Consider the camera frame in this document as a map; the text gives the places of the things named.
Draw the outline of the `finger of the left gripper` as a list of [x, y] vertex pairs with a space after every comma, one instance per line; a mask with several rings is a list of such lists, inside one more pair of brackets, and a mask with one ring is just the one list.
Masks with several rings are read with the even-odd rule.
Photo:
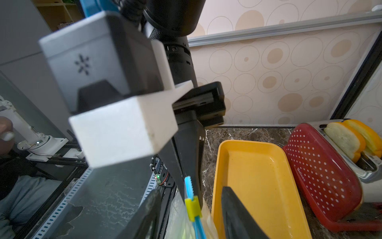
[[181, 169], [181, 185], [185, 185], [184, 179], [189, 176], [194, 195], [198, 196], [200, 206], [203, 206], [201, 165], [206, 132], [195, 111], [177, 115], [177, 121], [179, 129], [175, 134], [175, 145]]
[[169, 140], [159, 152], [160, 159], [166, 165], [169, 174], [174, 179], [181, 197], [185, 197], [185, 172], [184, 159], [186, 155], [186, 144], [180, 140]]

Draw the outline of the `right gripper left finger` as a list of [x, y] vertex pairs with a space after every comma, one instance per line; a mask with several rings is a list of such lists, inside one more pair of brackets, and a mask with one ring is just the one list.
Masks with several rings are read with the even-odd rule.
[[155, 239], [158, 232], [161, 204], [161, 191], [154, 189], [116, 238]]

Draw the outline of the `clear zipper bag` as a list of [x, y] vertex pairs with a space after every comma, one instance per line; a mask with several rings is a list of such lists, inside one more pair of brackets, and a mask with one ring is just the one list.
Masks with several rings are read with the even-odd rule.
[[179, 193], [172, 202], [166, 239], [217, 239], [218, 233], [206, 205], [201, 207], [192, 179], [184, 180], [185, 199]]

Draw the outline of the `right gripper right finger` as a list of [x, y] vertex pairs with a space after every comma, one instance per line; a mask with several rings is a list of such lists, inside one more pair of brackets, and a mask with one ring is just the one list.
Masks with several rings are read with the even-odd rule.
[[268, 239], [230, 187], [223, 187], [221, 207], [227, 239]]

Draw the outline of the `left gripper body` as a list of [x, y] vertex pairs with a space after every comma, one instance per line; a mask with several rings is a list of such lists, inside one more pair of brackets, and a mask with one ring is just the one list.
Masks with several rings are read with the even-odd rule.
[[220, 82], [212, 82], [191, 89], [173, 104], [178, 124], [197, 120], [204, 128], [224, 124], [225, 95]]

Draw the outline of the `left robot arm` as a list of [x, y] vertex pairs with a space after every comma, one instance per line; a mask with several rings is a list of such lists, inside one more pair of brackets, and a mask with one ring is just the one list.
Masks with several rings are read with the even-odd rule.
[[163, 43], [175, 84], [191, 81], [193, 88], [173, 104], [178, 131], [159, 152], [179, 191], [203, 198], [202, 159], [206, 130], [223, 124], [226, 112], [220, 83], [198, 86], [187, 36], [197, 27], [204, 1], [117, 1], [120, 13], [141, 27], [150, 40]]

